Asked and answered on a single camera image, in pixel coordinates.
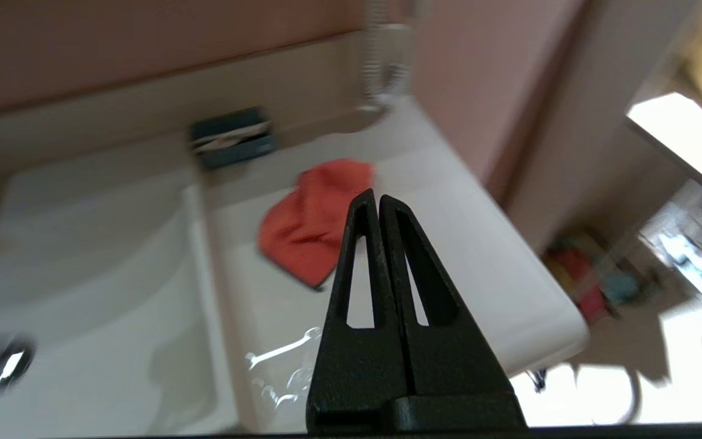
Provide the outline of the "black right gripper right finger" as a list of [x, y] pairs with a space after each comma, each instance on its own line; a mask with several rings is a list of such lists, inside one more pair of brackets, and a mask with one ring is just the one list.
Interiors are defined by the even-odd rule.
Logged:
[[406, 203], [380, 201], [397, 305], [406, 394], [388, 403], [395, 427], [524, 427], [507, 375]]

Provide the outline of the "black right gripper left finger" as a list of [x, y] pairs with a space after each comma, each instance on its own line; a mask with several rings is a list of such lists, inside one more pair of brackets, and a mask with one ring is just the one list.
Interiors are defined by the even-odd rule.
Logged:
[[[371, 328], [348, 322], [356, 246], [365, 241]], [[395, 265], [381, 229], [378, 199], [363, 191], [349, 204], [324, 320], [305, 422], [309, 430], [415, 430], [413, 383], [402, 303], [410, 272]]]

